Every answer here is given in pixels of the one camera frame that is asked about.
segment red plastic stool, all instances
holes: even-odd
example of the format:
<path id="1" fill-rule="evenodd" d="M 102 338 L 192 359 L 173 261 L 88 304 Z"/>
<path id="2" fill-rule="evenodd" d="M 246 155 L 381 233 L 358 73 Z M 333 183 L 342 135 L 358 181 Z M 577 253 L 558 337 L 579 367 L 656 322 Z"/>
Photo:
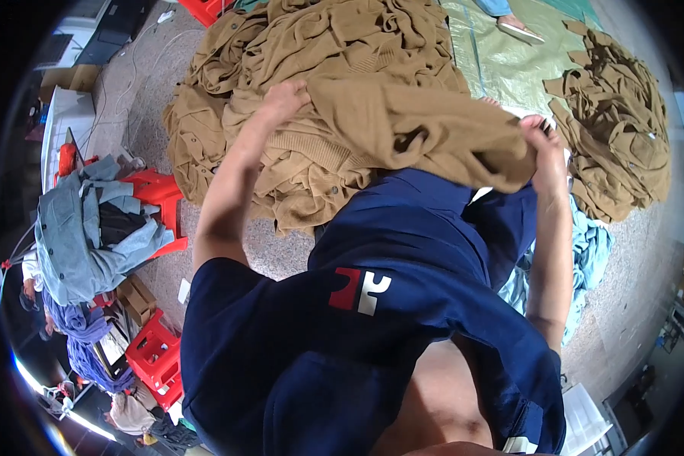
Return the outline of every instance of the red plastic stool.
<path id="1" fill-rule="evenodd" d="M 180 338 L 162 326 L 162 315 L 160 309 L 155 311 L 127 347 L 125 357 L 136 376 L 167 411 L 182 396 Z"/>
<path id="2" fill-rule="evenodd" d="M 175 182 L 175 178 L 157 173 L 155 168 L 139 171 L 122 182 L 134 184 L 134 197 L 145 204 L 160 207 L 160 222 L 175 233 L 175 240 L 155 252 L 148 258 L 157 258 L 170 252 L 187 249 L 187 237 L 180 237 L 180 224 L 177 217 L 177 201 L 180 201 L 182 192 Z"/>
<path id="3" fill-rule="evenodd" d="M 192 17 L 205 27 L 210 27 L 236 0 L 179 0 L 179 2 L 190 11 Z"/>

